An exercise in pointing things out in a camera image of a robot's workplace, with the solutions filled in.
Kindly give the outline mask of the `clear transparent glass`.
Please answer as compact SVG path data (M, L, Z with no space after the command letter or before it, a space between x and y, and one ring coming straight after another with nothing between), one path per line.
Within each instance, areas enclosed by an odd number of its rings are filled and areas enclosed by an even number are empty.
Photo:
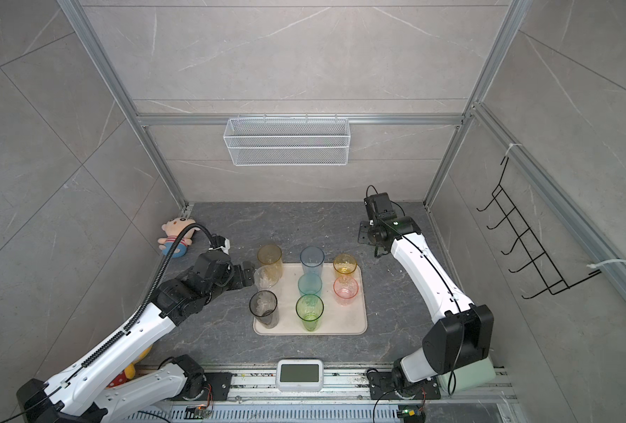
M269 290L275 287L282 277L282 271L277 265L264 265L254 273L255 286L259 290Z

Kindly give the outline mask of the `short yellow glass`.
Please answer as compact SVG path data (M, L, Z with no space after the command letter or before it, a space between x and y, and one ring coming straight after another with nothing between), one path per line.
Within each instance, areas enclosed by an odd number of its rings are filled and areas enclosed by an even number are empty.
M358 263L354 256L341 253L334 258L333 267L336 278L354 278Z

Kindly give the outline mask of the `tall amber yellow glass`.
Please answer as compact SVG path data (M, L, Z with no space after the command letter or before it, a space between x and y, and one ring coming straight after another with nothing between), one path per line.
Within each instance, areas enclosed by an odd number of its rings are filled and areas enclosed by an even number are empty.
M258 250L258 261L264 275L278 282L283 275L282 250L276 244L267 244Z

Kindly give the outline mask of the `dark grey smoked glass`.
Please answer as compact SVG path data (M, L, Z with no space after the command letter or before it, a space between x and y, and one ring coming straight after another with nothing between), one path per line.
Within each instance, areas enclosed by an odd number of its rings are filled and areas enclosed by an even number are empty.
M272 291L261 290L249 300L249 311L266 329L279 323L278 297Z

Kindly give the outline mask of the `pink glass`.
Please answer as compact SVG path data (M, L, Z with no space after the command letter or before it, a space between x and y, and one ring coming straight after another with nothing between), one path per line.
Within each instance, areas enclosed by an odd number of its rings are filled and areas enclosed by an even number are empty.
M355 278L342 276L335 280L333 291L337 303L341 306L348 306L360 293L360 284Z

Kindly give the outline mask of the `blue glass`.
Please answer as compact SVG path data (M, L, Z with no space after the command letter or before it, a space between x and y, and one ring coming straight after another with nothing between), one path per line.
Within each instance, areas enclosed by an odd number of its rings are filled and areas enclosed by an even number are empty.
M322 276L325 253L316 246L308 246L300 253L300 263L305 274Z

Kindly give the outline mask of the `teal glass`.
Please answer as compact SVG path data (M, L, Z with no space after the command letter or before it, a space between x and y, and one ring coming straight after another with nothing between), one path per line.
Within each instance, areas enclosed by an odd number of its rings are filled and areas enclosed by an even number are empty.
M323 289L323 282L319 275L314 273L305 273L298 279L297 287L300 296L316 295L319 296Z

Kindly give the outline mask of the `tall green glass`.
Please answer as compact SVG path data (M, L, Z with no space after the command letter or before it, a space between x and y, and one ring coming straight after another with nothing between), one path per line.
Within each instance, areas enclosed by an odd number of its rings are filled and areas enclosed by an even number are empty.
M324 312L324 303L318 295L305 294L298 299L295 311L307 331L316 331Z

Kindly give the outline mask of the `beige plastic tray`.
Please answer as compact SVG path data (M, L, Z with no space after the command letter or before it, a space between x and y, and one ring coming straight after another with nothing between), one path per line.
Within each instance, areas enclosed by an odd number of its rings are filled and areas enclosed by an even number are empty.
M256 317L253 318L253 330L262 336L355 336L367 330L367 310L363 293L362 270L360 267L352 274L358 282L359 292L353 299L341 304L337 300L333 284L339 276L333 264L323 266L323 288L320 294L324 311L317 320L314 331L308 331L296 313L295 305L300 298L298 280L303 275L301 264L283 264L284 274L270 291L278 298L277 311L279 323L273 328L266 328Z

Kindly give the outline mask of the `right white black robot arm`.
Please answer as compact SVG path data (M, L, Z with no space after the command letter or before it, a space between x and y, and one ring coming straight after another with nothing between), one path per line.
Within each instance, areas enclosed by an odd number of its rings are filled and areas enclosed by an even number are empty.
M364 198L367 219L360 222L358 242L374 247L374 255L392 255L410 276L430 312L434 326L421 347L395 361L391 370L396 393L412 396L417 386L435 376L448 375L453 394L455 372L489 365L494 315L477 305L448 276L427 245L414 219L399 215L387 193Z

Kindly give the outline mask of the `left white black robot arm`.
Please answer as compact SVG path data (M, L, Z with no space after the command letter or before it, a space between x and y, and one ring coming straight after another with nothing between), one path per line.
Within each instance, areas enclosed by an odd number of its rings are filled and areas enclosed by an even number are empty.
M205 370L189 355L158 371L111 384L156 341L221 294L255 283L255 266L233 264L223 250L208 250L171 280L154 280L144 304L110 337L47 381L32 379L17 391L27 422L109 422L168 398L195 399L206 387Z

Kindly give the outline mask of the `pink bear plush toy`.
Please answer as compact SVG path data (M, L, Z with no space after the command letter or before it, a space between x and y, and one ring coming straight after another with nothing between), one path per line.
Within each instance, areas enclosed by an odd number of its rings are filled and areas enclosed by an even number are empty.
M162 255L163 256L171 255L171 257L173 258L183 257L186 254L189 246L191 246L192 244L193 234L198 232L198 229L193 228L189 230L184 235L184 238L182 238L180 243L177 245L173 254L170 253L171 247L173 243L175 242L176 238L179 236L179 234L181 234L182 231L184 231L184 229L189 227L189 225L193 225L195 223L196 223L196 220L193 220L193 219L177 218L177 219L170 220L169 222L163 224L161 226L161 229L166 234L166 237L158 239L159 249L161 250Z

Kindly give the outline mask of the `yellow plush toy red dress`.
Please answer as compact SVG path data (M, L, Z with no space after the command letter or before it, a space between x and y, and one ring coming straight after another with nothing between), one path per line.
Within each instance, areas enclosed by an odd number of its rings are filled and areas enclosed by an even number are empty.
M135 366L142 361L152 350L152 347L145 349L132 363L130 363L122 372L120 372L108 385L108 388L115 388L119 385L126 384L133 380L137 374Z

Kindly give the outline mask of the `white digital timer display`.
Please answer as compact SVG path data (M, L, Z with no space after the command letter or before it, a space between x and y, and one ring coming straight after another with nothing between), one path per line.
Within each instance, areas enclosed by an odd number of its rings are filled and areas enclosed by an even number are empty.
M284 359L278 362L279 391L318 392L323 389L323 362L318 359Z

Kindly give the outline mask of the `small circuit board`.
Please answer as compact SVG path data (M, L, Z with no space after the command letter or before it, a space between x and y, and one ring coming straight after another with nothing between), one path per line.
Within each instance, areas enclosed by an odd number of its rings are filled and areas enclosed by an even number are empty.
M209 419L213 410L205 405L188 406L184 411L184 419Z

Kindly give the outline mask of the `mint green box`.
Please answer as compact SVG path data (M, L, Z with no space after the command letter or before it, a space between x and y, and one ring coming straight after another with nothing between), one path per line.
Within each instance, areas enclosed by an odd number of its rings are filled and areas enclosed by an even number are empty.
M450 373L439 375L437 382L441 396L451 396L459 392L492 382L496 377L494 365L489 357L470 365L456 369L450 380Z

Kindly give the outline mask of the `green yellow connector board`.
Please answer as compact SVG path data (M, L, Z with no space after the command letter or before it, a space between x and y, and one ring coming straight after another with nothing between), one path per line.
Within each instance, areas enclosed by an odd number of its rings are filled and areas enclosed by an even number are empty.
M426 414L422 407L400 406L397 417L402 423L425 423Z

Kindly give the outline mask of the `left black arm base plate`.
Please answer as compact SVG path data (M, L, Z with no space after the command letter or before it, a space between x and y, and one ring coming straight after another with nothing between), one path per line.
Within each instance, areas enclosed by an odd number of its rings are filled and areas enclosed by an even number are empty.
M186 401L227 401L233 374L228 372L205 373L191 382L189 391L182 395Z

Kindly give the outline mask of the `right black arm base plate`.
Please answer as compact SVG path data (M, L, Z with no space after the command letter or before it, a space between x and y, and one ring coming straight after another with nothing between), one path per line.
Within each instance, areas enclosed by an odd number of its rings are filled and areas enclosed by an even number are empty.
M372 400L381 398L382 400L425 399L429 401L441 398L439 384L434 378L427 378L414 384L404 382L404 384L396 387L390 371L383 372L375 368L369 368L365 372L365 377L367 377Z

